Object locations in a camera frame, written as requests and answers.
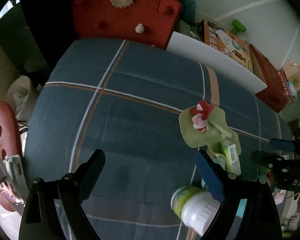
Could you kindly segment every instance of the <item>pink toy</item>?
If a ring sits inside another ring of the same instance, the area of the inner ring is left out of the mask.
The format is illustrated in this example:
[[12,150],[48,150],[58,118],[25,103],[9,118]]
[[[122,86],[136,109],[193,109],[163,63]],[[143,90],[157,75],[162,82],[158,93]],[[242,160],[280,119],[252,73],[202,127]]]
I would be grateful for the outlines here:
[[195,129],[198,129],[202,133],[209,130],[208,115],[213,108],[214,105],[208,105],[207,101],[203,100],[190,110],[190,112],[194,114],[194,117],[192,117],[191,120]]

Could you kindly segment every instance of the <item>shelf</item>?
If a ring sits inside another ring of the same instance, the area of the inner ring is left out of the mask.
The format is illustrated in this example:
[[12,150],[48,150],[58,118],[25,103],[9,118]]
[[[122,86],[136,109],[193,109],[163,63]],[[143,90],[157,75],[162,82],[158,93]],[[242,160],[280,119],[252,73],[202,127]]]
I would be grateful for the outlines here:
[[173,32],[167,51],[192,59],[223,74],[252,94],[267,87],[261,79],[232,58],[181,33]]

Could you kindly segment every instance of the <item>red stool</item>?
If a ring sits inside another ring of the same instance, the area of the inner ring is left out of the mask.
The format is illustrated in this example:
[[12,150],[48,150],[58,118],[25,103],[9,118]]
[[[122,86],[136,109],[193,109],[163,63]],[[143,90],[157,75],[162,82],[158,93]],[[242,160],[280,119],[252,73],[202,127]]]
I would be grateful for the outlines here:
[[[0,158],[3,160],[16,154],[22,156],[18,122],[10,106],[0,102]],[[8,211],[15,211],[1,192],[0,205]]]

